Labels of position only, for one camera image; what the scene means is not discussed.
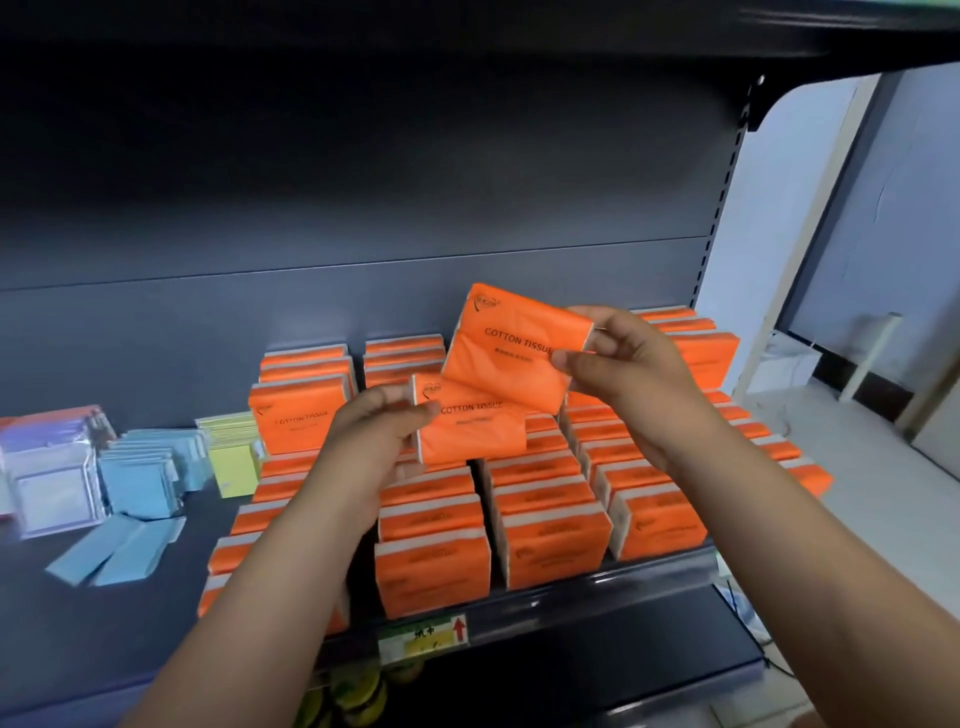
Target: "black cable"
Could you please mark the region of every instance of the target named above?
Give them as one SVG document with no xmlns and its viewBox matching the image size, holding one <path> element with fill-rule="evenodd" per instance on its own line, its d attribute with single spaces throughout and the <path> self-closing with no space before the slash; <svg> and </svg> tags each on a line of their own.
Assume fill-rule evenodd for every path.
<svg viewBox="0 0 960 728">
<path fill-rule="evenodd" d="M 788 670 L 786 667 L 780 667 L 777 663 L 775 663 L 773 660 L 771 660 L 771 659 L 770 659 L 769 657 L 767 657 L 766 655 L 763 656 L 763 662 L 765 662 L 765 663 L 767 664 L 767 667 L 775 667 L 776 669 L 778 669 L 780 672 L 782 672 L 782 673 L 783 673 L 784 675 L 786 675 L 787 677 L 792 678 L 792 679 L 794 679 L 794 680 L 797 679 L 797 676 L 796 676 L 795 674 L 793 674 L 790 670 Z"/>
<path fill-rule="evenodd" d="M 737 609 L 737 606 L 736 606 L 736 595 L 733 593 L 733 587 L 732 587 L 731 584 L 730 584 L 730 579 L 727 579 L 727 591 L 730 593 L 730 601 L 731 601 L 731 605 L 732 605 L 732 607 L 733 607 L 733 613 L 736 615 L 736 618 L 740 620 L 740 622 L 743 624 L 743 626 L 747 627 L 747 622 L 745 622 L 745 621 L 743 620 L 743 618 L 740 616 L 740 610 Z M 753 641 L 754 641 L 754 644 L 755 644 L 757 647 L 759 647 L 759 649 L 760 649 L 761 652 L 763 652 L 763 645 L 760 644 L 759 640 L 758 640 L 756 637 L 754 637 L 754 633 L 750 631 L 750 627 L 747 627 L 747 634 L 750 635 L 750 639 L 753 640 Z M 786 675 L 787 677 L 791 678 L 792 680 L 796 680 L 796 679 L 797 679 L 797 676 L 796 676 L 795 674 L 793 674 L 790 670 L 788 670 L 786 667 L 781 667 L 781 666 L 779 666 L 777 663 L 775 663 L 773 660 L 771 660 L 769 657 L 767 657 L 766 652 L 763 652 L 763 662 L 766 664 L 766 666 L 767 666 L 768 669 L 769 669 L 770 667 L 773 667 L 773 668 L 779 670 L 780 672 L 782 672 L 782 673 L 783 673 L 784 675 Z"/>
</svg>

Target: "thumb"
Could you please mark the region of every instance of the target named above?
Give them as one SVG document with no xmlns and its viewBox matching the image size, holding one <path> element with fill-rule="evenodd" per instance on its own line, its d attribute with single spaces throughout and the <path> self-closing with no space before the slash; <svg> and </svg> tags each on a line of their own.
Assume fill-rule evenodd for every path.
<svg viewBox="0 0 960 728">
<path fill-rule="evenodd" d="M 580 391 L 601 399 L 619 391 L 627 366 L 601 354 L 563 350 L 553 352 L 550 361 L 561 372 L 571 375 Z"/>
<path fill-rule="evenodd" d="M 418 404 L 416 407 L 406 407 L 405 409 L 393 412 L 384 412 L 378 416 L 378 419 L 384 423 L 384 426 L 390 430 L 391 434 L 403 439 L 421 427 L 429 425 L 430 421 L 439 414 L 440 403 L 430 401 L 426 404 Z"/>
</svg>

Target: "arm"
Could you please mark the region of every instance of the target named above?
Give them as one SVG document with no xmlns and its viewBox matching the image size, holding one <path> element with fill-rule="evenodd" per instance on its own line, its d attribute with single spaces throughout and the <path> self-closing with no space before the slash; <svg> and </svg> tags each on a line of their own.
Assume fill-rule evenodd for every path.
<svg viewBox="0 0 960 728">
<path fill-rule="evenodd" d="M 960 622 L 854 536 L 700 394 L 669 337 L 576 308 L 598 354 L 559 352 L 690 500 L 831 726 L 960 724 Z"/>
<path fill-rule="evenodd" d="M 303 487 L 230 576 L 124 728 L 291 725 L 377 493 L 427 407 L 384 412 L 402 387 L 345 405 Z"/>
</svg>

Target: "white box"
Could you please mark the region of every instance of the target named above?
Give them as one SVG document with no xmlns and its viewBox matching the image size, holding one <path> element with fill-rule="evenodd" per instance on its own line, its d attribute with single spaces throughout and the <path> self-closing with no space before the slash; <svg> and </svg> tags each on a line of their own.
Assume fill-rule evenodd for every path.
<svg viewBox="0 0 960 728">
<path fill-rule="evenodd" d="M 803 387 L 820 361 L 820 352 L 789 334 L 774 331 L 760 356 L 747 392 Z"/>
</svg>

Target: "white wall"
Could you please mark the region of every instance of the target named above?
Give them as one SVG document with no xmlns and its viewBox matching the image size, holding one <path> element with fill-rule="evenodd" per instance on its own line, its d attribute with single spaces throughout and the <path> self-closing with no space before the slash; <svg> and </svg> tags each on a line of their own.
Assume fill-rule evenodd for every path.
<svg viewBox="0 0 960 728">
<path fill-rule="evenodd" d="M 960 350 L 960 63 L 903 75 L 789 328 L 859 362 L 890 311 L 874 371 L 922 391 Z"/>
<path fill-rule="evenodd" d="M 697 300 L 700 313 L 741 339 L 727 392 L 761 330 L 857 83 L 794 89 L 743 141 Z"/>
</svg>

